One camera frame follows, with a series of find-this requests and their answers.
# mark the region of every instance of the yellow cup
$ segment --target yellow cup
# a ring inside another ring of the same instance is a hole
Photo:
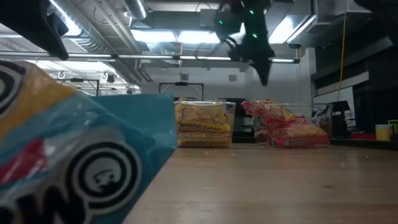
[[[376,139],[378,141],[390,141],[390,126],[388,124],[376,125]]]

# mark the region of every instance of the yellow package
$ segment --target yellow package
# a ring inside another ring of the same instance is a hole
[[[222,103],[179,101],[175,119],[180,131],[230,132]]]
[[[230,133],[180,132],[177,143],[179,147],[229,147],[232,139]]]

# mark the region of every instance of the chip bag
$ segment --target chip bag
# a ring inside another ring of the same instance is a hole
[[[174,117],[171,95],[94,100],[0,61],[0,223],[122,223],[177,147]]]
[[[328,134],[287,105],[271,100],[245,101],[242,107],[253,115],[255,138],[266,146],[308,147],[329,143]]]

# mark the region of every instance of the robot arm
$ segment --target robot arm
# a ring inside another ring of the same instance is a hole
[[[222,11],[223,6],[229,4],[230,11]],[[249,62],[256,69],[261,84],[267,85],[271,61],[275,57],[274,51],[268,43],[268,32],[264,8],[269,1],[229,0],[220,4],[215,18],[216,33],[220,42],[227,42],[231,47],[228,52],[231,60]],[[230,34],[239,32],[244,23],[246,35],[241,44],[237,44]]]

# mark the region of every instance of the red package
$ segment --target red package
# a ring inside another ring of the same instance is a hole
[[[309,147],[329,143],[324,130],[305,116],[291,112],[286,105],[278,105],[271,100],[245,101],[241,105],[253,115],[255,138],[260,144]]]

